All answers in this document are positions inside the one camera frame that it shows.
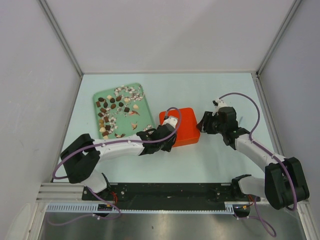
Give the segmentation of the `orange box lid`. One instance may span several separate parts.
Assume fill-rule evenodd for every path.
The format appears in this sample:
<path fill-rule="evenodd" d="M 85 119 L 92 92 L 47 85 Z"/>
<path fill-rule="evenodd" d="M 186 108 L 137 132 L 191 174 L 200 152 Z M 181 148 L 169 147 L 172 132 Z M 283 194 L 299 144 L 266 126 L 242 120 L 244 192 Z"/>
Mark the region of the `orange box lid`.
<path fill-rule="evenodd" d="M 182 121 L 178 128 L 177 134 L 200 133 L 200 131 L 196 127 L 197 120 L 194 110 L 191 107 L 180 108 L 179 110 L 182 116 Z"/>

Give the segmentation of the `green floral tray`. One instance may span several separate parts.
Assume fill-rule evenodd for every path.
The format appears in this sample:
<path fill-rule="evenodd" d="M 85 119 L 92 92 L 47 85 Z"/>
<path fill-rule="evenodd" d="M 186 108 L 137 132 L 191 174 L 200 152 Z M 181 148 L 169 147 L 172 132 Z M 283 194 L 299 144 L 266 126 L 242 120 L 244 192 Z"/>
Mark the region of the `green floral tray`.
<path fill-rule="evenodd" d="M 119 139 L 153 129 L 152 117 L 141 84 L 121 85 L 97 92 L 92 97 L 98 138 Z"/>

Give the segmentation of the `orange chocolate box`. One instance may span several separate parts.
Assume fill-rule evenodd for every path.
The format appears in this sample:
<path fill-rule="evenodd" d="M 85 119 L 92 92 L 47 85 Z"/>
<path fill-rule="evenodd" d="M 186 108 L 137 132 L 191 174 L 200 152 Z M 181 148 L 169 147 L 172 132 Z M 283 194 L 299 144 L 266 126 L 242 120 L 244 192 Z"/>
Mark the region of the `orange chocolate box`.
<path fill-rule="evenodd" d="M 176 138 L 175 144 L 173 145 L 173 148 L 196 144 L 198 143 L 199 139 L 200 139 L 199 132 L 196 132 L 196 133 L 180 132 L 177 134 L 177 138 Z"/>

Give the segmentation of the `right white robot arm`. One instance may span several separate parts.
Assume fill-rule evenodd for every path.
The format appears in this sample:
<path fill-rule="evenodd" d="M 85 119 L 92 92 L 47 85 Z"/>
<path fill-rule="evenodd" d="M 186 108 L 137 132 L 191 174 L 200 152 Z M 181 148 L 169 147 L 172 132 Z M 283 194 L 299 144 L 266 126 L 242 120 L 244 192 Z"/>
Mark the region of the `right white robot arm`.
<path fill-rule="evenodd" d="M 248 157 L 264 172 L 264 178 L 250 174 L 233 178 L 230 194 L 235 200 L 242 201 L 248 195 L 254 195 L 267 199 L 274 209 L 280 210 L 310 197 L 301 162 L 295 157 L 273 153 L 250 139 L 249 131 L 239 127 L 233 107 L 205 111 L 196 127 L 202 133 L 221 135 L 226 146 Z"/>

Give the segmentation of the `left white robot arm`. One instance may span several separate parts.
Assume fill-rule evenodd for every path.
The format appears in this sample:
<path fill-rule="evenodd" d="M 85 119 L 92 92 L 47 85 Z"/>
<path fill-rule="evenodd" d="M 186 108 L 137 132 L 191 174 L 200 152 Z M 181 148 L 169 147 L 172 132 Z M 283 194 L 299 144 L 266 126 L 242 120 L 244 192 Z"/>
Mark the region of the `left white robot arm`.
<path fill-rule="evenodd" d="M 176 128 L 176 123 L 167 122 L 132 136 L 98 141 L 88 133 L 82 134 L 60 154 L 66 178 L 71 184 L 82 183 L 98 199 L 105 200 L 110 196 L 111 187 L 106 175 L 96 170 L 96 165 L 119 157 L 170 152 L 176 142 Z"/>

